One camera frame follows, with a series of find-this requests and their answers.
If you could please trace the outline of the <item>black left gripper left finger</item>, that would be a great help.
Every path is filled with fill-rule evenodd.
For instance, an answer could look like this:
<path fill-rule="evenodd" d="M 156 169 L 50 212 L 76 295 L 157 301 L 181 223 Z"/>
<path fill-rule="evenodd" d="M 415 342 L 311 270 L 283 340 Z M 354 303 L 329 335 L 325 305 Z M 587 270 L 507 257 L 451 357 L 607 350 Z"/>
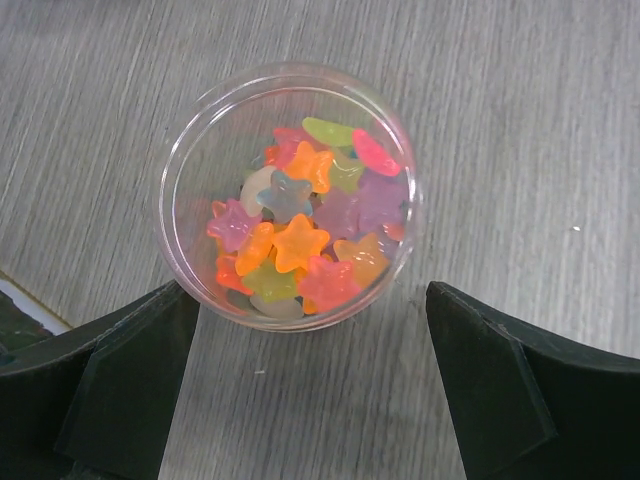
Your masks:
<path fill-rule="evenodd" d="M 171 281 L 1 355 L 2 478 L 157 478 L 198 313 Z"/>

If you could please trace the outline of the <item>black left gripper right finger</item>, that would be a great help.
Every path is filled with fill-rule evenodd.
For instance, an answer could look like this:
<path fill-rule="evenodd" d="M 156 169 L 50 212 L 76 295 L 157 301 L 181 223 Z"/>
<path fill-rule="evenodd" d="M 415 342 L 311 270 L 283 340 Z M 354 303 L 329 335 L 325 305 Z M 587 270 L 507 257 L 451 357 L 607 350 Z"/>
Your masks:
<path fill-rule="evenodd" d="M 443 282 L 426 316 L 469 479 L 636 479 L 639 361 Z"/>

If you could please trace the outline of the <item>clear plastic jar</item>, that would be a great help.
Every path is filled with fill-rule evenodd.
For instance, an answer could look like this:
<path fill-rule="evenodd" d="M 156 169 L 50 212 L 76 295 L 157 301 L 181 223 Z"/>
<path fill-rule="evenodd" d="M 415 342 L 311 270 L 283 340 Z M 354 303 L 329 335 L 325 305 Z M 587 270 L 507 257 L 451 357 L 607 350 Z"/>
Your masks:
<path fill-rule="evenodd" d="M 278 63 L 202 95 L 166 131 L 154 228 L 178 284 L 221 316 L 310 331 L 370 306 L 421 206 L 391 106 L 333 68 Z"/>

